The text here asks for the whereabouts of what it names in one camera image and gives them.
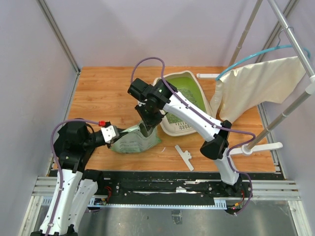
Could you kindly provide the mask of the green cat litter bag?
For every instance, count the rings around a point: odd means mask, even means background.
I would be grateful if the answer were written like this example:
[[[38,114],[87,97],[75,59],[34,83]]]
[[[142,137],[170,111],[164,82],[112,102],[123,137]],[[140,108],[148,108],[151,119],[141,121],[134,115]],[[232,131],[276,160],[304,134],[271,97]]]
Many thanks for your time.
[[[117,153],[140,153],[161,143],[157,128],[146,128],[143,121],[122,132],[122,137],[111,145],[111,150]]]

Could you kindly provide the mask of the white plastic bag clip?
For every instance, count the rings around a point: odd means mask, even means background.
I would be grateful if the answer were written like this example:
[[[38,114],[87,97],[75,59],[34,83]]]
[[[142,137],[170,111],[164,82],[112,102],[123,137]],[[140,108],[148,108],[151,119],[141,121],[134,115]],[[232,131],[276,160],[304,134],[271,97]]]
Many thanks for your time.
[[[181,156],[182,160],[185,162],[185,164],[188,167],[188,169],[190,171],[193,171],[194,167],[190,163],[190,160],[192,159],[191,153],[189,151],[187,151],[187,150],[186,151],[182,151],[182,149],[178,145],[175,145],[174,148],[179,153],[179,155]]]

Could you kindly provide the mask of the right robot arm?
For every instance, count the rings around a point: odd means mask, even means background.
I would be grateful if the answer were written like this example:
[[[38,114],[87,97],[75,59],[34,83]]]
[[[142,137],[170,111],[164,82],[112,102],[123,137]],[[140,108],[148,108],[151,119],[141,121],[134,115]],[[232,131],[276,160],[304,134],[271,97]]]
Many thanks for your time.
[[[200,152],[217,166],[224,193],[233,197],[240,192],[242,178],[228,155],[229,121],[209,116],[163,80],[152,86],[137,78],[130,84],[128,93],[139,102],[135,109],[147,130],[160,124],[164,118],[162,112],[166,112],[180,118],[199,133],[204,139]]]

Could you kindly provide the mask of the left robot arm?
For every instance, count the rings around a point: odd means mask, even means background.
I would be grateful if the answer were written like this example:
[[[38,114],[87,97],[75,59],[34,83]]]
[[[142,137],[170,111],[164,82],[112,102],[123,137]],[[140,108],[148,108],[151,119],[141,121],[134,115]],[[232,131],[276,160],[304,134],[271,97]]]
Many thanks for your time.
[[[100,146],[110,147],[119,137],[116,126],[108,121],[69,119],[58,124],[51,139],[53,158],[58,167],[57,184],[46,217],[33,236],[76,236],[79,224],[94,194],[105,190],[103,173],[87,170],[91,155]]]

